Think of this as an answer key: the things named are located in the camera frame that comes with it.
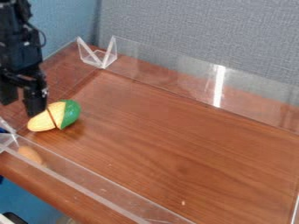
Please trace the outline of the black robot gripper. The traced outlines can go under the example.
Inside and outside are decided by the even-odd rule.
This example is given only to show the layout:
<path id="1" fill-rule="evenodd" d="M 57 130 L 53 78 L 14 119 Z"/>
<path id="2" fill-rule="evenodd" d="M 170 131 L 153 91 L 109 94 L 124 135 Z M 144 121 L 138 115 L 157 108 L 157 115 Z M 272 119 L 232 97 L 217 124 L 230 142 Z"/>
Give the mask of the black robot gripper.
<path id="1" fill-rule="evenodd" d="M 40 69 L 45 39 L 29 22 L 30 8 L 28 0 L 0 0 L 0 103 L 14 102 L 17 87 L 24 88 L 22 104 L 33 117 L 45 110 L 48 88 Z"/>

